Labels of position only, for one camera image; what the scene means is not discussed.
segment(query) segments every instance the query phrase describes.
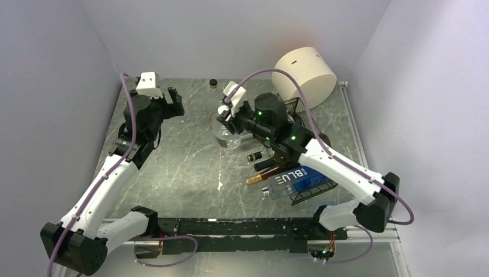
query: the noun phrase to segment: black cap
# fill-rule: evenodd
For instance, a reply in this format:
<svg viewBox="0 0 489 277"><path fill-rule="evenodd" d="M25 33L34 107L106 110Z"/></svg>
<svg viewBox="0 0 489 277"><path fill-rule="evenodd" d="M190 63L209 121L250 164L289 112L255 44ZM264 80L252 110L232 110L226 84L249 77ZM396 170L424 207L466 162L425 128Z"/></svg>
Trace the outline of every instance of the black cap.
<svg viewBox="0 0 489 277"><path fill-rule="evenodd" d="M210 85L211 88L216 88L216 86L217 86L217 80L216 79L211 79L209 81L209 85Z"/></svg>
<svg viewBox="0 0 489 277"><path fill-rule="evenodd" d="M261 152L258 151L256 153L253 153L253 154L249 154L248 156L246 156L248 158L248 162L253 162L255 160L259 160L262 158L262 155L261 155Z"/></svg>

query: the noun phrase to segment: white enclosure wall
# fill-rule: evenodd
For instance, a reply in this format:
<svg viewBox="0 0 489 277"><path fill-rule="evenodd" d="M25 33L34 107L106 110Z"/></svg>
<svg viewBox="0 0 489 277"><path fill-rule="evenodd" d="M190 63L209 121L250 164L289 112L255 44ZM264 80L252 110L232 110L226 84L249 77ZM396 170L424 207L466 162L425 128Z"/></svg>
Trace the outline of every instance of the white enclosure wall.
<svg viewBox="0 0 489 277"><path fill-rule="evenodd" d="M242 78L314 46L346 80L390 0L82 0L130 74Z"/></svg>
<svg viewBox="0 0 489 277"><path fill-rule="evenodd" d="M488 18L484 0L393 0L349 80L369 164L416 214L398 228L412 276L489 272Z"/></svg>
<svg viewBox="0 0 489 277"><path fill-rule="evenodd" d="M0 1L0 276L45 276L39 232L91 182L120 88L79 1Z"/></svg>

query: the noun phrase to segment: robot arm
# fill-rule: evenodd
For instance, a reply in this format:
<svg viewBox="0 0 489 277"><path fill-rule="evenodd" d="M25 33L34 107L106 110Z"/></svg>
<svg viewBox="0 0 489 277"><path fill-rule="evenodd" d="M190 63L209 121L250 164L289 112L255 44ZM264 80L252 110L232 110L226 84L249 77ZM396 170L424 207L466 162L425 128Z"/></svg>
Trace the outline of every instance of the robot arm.
<svg viewBox="0 0 489 277"><path fill-rule="evenodd" d="M57 223L46 223L41 231L46 252L51 256L61 233L65 231L81 204L90 199L77 221L67 231L55 258L55 263L64 265L84 275L94 274L106 256L125 241L136 236L159 236L157 212L137 206L107 226L101 226L103 218L112 206L114 197L139 172L148 156L155 149L155 141L164 119L183 115L182 97L175 88L168 88L172 103L168 103L158 86L156 73L143 73L136 90L131 91L135 107L136 129L131 125L129 105L124 110L126 123L119 129L119 136L112 144L109 156L101 171L75 206ZM136 143L129 156L109 176L111 168L127 151L132 132ZM96 194L92 188L101 179L105 180Z"/></svg>
<svg viewBox="0 0 489 277"><path fill-rule="evenodd" d="M238 92L240 93L236 93L229 103L223 100L223 106L219 108L218 120L231 133L241 133L244 130L252 133L280 157L319 171L356 197L355 200L340 205L320 207L321 225L328 230L335 230L360 223L371 231L384 231L396 199L376 183L384 184L397 193L399 178L395 174L383 176L373 172L331 147L327 148L330 152L327 154L311 131L288 120L285 104L275 95L259 95L254 102L255 110L252 110L246 101L245 89L239 88ZM356 171L363 172L372 179L367 180Z"/></svg>

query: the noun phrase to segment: white paper cylinder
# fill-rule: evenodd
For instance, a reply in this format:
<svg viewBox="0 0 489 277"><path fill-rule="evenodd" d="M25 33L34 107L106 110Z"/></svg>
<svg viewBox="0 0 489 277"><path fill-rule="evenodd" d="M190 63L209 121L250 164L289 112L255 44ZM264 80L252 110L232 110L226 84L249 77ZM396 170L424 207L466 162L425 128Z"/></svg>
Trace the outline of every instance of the white paper cylinder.
<svg viewBox="0 0 489 277"><path fill-rule="evenodd" d="M314 47L290 51L275 65L297 81L306 96L309 108L321 104L333 91L336 75ZM273 72L272 83L283 100L299 97L294 84L285 75Z"/></svg>

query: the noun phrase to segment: metal frame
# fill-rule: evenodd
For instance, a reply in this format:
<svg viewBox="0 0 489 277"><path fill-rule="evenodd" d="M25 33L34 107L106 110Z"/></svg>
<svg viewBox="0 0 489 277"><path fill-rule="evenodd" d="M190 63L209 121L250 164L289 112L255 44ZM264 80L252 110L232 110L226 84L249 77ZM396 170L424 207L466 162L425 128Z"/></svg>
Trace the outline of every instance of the metal frame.
<svg viewBox="0 0 489 277"><path fill-rule="evenodd" d="M350 102L348 99L347 86L346 86L347 82L338 82L338 83L340 86L341 94L343 95L343 103L345 104L345 107L347 108L348 111L348 119L351 122L350 128L353 133L353 140L355 141L356 144L360 165L362 165L367 169L368 168L367 158L365 157L365 152L363 150L362 142L360 140L360 134L358 133L355 117L353 116L353 111L351 109ZM370 241L368 235L357 228L354 227L347 228L347 233L349 236L348 238L349 241L362 242L362 243ZM372 233L372 235L374 237L375 242L390 243L390 248L392 251L394 262L396 264L398 276L409 277L410 273L404 258L403 249L401 247L401 240L399 239L399 234L397 233L396 225L389 223L387 225L386 230L383 233L381 234Z"/></svg>

